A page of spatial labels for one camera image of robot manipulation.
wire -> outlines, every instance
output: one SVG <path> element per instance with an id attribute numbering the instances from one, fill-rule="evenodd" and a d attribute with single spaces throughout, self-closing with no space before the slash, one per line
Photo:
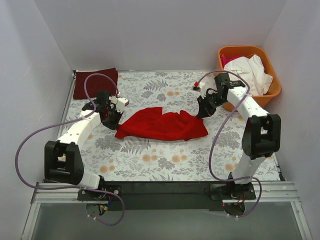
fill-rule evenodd
<path id="1" fill-rule="evenodd" d="M 89 94 L 88 94 L 88 91 L 87 91 L 87 81 L 89 80 L 89 78 L 93 77 L 93 76 L 102 76 L 102 77 L 105 77 L 106 79 L 108 79 L 108 81 L 110 81 L 113 86 L 115 87 L 115 90 L 116 90 L 116 95 L 119 93 L 119 90 L 116 86 L 116 84 L 114 83 L 114 81 L 108 77 L 107 75 L 104 75 L 102 73 L 93 73 L 89 76 L 86 77 L 85 81 L 84 81 L 84 93 L 86 95 L 86 97 L 88 98 L 88 100 L 90 101 L 90 103 L 93 105 L 93 110 L 92 112 L 90 112 L 89 114 L 87 114 L 86 116 L 84 116 L 83 118 L 89 118 L 92 114 L 94 114 L 94 112 L 96 111 L 97 109 L 97 106 L 95 105 L 94 101 L 91 100 Z M 36 135 L 37 133 L 40 133 L 44 130 L 48 130 L 48 129 L 51 129 L 51 128 L 55 128 L 55 127 L 59 127 L 59 126 L 62 126 L 62 125 L 66 125 L 66 124 L 72 124 L 72 123 L 76 123 L 78 121 L 81 121 L 83 120 L 83 118 L 77 118 L 77 119 L 74 119 L 74 120 L 70 120 L 70 121 L 65 121 L 65 122 L 62 122 L 62 123 L 57 123 L 57 124 L 53 124 L 53 125 L 50 125 L 50 126 L 46 126 L 46 127 L 43 127 L 43 128 L 40 128 L 34 132 L 32 132 L 30 135 L 28 135 L 22 142 L 21 144 L 19 145 L 18 149 L 16 150 L 16 153 L 15 153 L 15 158 L 14 158 L 14 167 L 15 167 L 15 171 L 16 171 L 16 174 L 18 175 L 18 178 L 20 179 L 21 182 L 23 182 L 26 186 L 28 186 L 29 188 L 32 188 L 32 189 L 37 189 L 37 190 L 60 190 L 60 189 L 80 189 L 81 187 L 80 186 L 60 186 L 60 187 L 40 187 L 40 186 L 35 186 L 35 185 L 32 185 L 30 183 L 28 183 L 24 178 L 23 176 L 21 175 L 21 172 L 19 170 L 19 154 L 20 154 L 20 151 L 22 149 L 22 147 L 24 146 L 24 144 L 34 135 Z M 93 215 L 89 215 L 90 217 L 92 217 L 93 219 L 96 219 L 98 220 L 99 222 L 102 222 L 103 224 L 105 225 L 108 225 L 108 226 L 115 226 L 117 225 L 118 223 L 121 222 L 121 220 L 123 219 L 124 215 L 125 215 L 125 203 L 124 201 L 122 200 L 122 198 L 120 196 L 118 196 L 117 194 L 114 194 L 113 192 L 109 192 L 109 191 L 105 191 L 105 190 L 98 190 L 98 189 L 91 189 L 91 188 L 85 188 L 85 190 L 87 191 L 91 191 L 91 192 L 95 192 L 95 193 L 101 193 L 101 194 L 108 194 L 108 195 L 111 195 L 113 197 L 116 197 L 117 199 L 119 199 L 119 201 L 121 202 L 121 205 L 122 205 L 122 213 L 121 213 L 121 216 L 119 218 L 118 221 L 114 222 L 114 223 L 108 223 L 104 220 L 101 220 L 101 219 L 98 219 L 96 218 L 95 216 Z"/>
<path id="2" fill-rule="evenodd" d="M 212 171 L 212 168 L 211 168 L 211 162 L 212 162 L 212 155 L 213 155 L 213 152 L 214 152 L 214 148 L 215 148 L 215 145 L 217 143 L 217 140 L 218 140 L 218 137 L 220 135 L 220 133 L 222 132 L 222 129 L 225 127 L 226 123 L 228 122 L 228 120 L 231 118 L 231 116 L 235 113 L 235 111 L 238 109 L 238 107 L 243 103 L 243 101 L 245 100 L 245 98 L 247 97 L 247 95 L 249 94 L 250 92 L 250 86 L 249 84 L 239 75 L 233 73 L 232 71 L 226 71 L 226 70 L 215 70 L 215 71 L 210 71 L 210 72 L 207 72 L 205 75 L 203 75 L 199 81 L 197 82 L 197 85 L 199 85 L 199 83 L 206 77 L 208 76 L 209 74 L 213 74 L 213 73 L 227 73 L 227 74 L 231 74 L 231 75 L 234 75 L 236 76 L 237 78 L 239 78 L 241 81 L 244 82 L 244 84 L 247 86 L 247 90 L 245 92 L 245 95 L 243 96 L 243 98 L 239 101 L 239 103 L 235 106 L 235 108 L 229 113 L 229 115 L 226 117 L 226 119 L 224 120 L 224 122 L 222 123 L 222 125 L 220 126 L 218 132 L 216 133 L 214 139 L 213 139 L 213 142 L 212 142 L 212 146 L 211 146 L 211 149 L 210 149 L 210 154 L 209 154 L 209 161 L 208 161 L 208 166 L 209 166 L 209 172 L 210 174 L 212 175 L 212 177 L 218 181 L 221 181 L 221 182 L 234 182 L 234 181 L 239 181 L 239 180 L 244 180 L 244 179 L 254 179 L 258 182 L 259 184 L 259 196 L 258 198 L 256 199 L 256 202 L 254 203 L 253 207 L 245 214 L 243 215 L 240 215 L 240 216 L 233 216 L 233 215 L 230 215 L 231 217 L 234 217 L 234 218 L 242 218 L 242 217 L 245 217 L 245 216 L 248 216 L 258 205 L 259 201 L 260 201 L 260 198 L 261 198 L 261 195 L 262 195 L 262 185 L 261 185 L 261 182 L 259 181 L 258 178 L 256 177 L 251 177 L 251 176 L 242 176 L 242 177 L 238 177 L 238 178 L 234 178 L 234 179 L 221 179 L 219 177 L 217 177 L 213 171 Z M 210 212 L 211 214 L 215 214 L 215 215 L 221 215 L 219 213 L 215 213 L 215 212 Z"/>

dark red folded cloth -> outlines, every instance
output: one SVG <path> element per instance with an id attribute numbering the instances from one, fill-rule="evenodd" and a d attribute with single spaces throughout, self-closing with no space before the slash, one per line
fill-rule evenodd
<path id="1" fill-rule="evenodd" d="M 186 111 L 162 114 L 162 107 L 148 107 L 136 112 L 118 126 L 115 137 L 135 136 L 164 141 L 196 139 L 208 135 L 203 119 Z"/>
<path id="2" fill-rule="evenodd" d="M 86 80 L 86 77 L 88 77 L 90 74 L 104 74 L 110 77 L 115 85 L 118 83 L 118 72 L 115 68 L 111 69 L 105 69 L 100 71 L 79 71 L 76 73 L 76 81 L 75 81 L 75 88 L 73 93 L 73 99 L 86 99 L 85 89 L 84 89 L 84 83 Z M 103 76 L 92 76 L 90 79 L 86 82 L 86 89 L 88 91 L 88 94 L 90 98 L 97 97 L 98 91 L 108 91 L 112 93 L 113 95 L 116 94 L 115 86 L 106 78 Z"/>

floral pattern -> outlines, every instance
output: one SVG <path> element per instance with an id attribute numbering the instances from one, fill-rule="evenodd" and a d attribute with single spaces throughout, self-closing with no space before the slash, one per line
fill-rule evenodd
<path id="1" fill-rule="evenodd" d="M 163 107 L 163 112 L 185 110 L 198 113 L 199 93 L 192 86 L 205 72 L 121 72 L 118 89 L 129 99 L 120 124 L 147 107 Z M 205 78 L 213 82 L 213 76 Z M 88 100 L 72 99 L 66 120 L 79 116 Z M 81 155 L 88 171 L 108 181 L 213 181 L 208 159 L 212 141 L 229 113 L 217 108 L 204 119 L 206 137 L 189 141 L 160 141 L 133 136 L 115 138 L 116 131 L 100 124 L 84 143 Z M 70 126 L 65 126 L 63 133 Z M 239 113 L 228 121 L 214 148 L 212 170 L 217 177 L 227 178 L 243 153 L 241 138 L 245 122 Z M 262 181 L 279 181 L 273 157 L 266 159 L 255 176 Z"/>

plastic laundry basket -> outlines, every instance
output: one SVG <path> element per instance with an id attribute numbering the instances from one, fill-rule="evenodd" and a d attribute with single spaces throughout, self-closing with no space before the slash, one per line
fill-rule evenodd
<path id="1" fill-rule="evenodd" d="M 258 55 L 261 58 L 262 64 L 264 66 L 264 72 L 273 77 L 272 83 L 266 95 L 253 96 L 253 99 L 263 108 L 270 102 L 271 99 L 273 99 L 281 92 L 280 83 L 265 51 L 257 46 L 225 46 L 218 52 L 216 69 L 224 69 L 220 58 L 221 56 L 225 56 L 227 59 L 235 56 L 251 58 L 254 54 Z M 231 112 L 235 108 L 229 102 L 223 104 L 223 107 L 229 112 Z"/>

wall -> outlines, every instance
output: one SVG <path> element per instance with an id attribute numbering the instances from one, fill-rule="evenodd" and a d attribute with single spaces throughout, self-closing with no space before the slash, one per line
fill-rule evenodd
<path id="1" fill-rule="evenodd" d="M 0 0 L 0 233 L 20 239 L 33 189 L 15 172 L 20 142 L 34 130 L 61 121 L 72 72 L 33 0 Z M 43 179 L 43 152 L 57 129 L 32 138 L 20 155 L 22 175 Z"/>
<path id="2" fill-rule="evenodd" d="M 294 181 L 313 239 L 320 239 L 320 2 L 288 0 L 263 47 L 282 85 L 269 111 L 282 119 L 280 167 Z"/>
<path id="3" fill-rule="evenodd" d="M 261 46 L 286 0 L 35 0 L 73 70 L 200 70 Z"/>

